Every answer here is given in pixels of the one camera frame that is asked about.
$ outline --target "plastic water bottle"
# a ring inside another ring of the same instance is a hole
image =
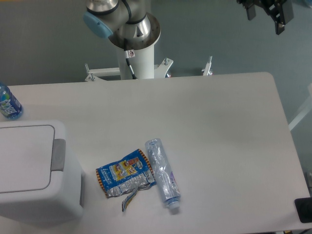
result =
[[[304,0],[309,8],[312,8],[312,0]]]
[[[180,191],[161,140],[159,138],[149,140],[145,143],[145,147],[162,201],[170,210],[179,208]]]
[[[8,86],[0,82],[0,112],[7,119],[17,119],[23,113],[20,102],[11,93]]]

